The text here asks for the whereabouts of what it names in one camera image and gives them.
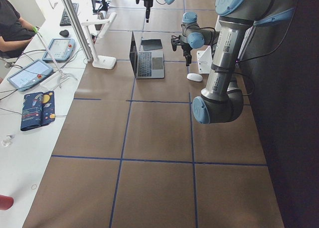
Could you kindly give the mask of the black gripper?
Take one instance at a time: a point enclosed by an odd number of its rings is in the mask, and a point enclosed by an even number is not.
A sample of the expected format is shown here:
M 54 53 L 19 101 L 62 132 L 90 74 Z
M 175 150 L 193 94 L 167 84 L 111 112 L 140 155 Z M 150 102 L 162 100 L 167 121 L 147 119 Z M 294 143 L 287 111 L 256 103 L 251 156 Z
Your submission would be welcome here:
M 143 0 L 143 1 L 144 1 L 144 7 L 146 7 L 146 15 L 145 15 L 146 23 L 149 23 L 151 7 L 153 6 L 154 0 Z
M 189 66 L 192 63 L 191 46 L 182 40 L 182 35 L 176 36 L 172 35 L 171 39 L 172 50 L 176 51 L 178 46 L 181 46 L 183 50 L 183 55 L 185 57 L 185 66 Z

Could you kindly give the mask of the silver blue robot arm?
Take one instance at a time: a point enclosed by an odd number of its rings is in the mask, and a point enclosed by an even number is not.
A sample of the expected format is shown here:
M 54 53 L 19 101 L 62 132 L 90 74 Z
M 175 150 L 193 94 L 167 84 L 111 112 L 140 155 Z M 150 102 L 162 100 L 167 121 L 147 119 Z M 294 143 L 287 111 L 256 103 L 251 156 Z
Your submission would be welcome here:
M 213 27 L 200 27 L 197 23 L 197 13 L 190 11 L 183 14 L 181 35 L 172 35 L 170 41 L 173 51 L 181 46 L 186 66 L 189 66 L 192 62 L 191 51 L 204 45 L 213 46 L 218 40 L 219 33 Z
M 247 29 L 265 23 L 291 19 L 296 0 L 216 0 L 221 30 L 209 31 L 197 24 L 197 14 L 186 12 L 181 35 L 171 41 L 181 45 L 187 63 L 190 51 L 203 45 L 215 46 L 207 85 L 194 98 L 192 111 L 201 124 L 236 120 L 243 109 L 243 94 L 233 77 L 235 64 Z

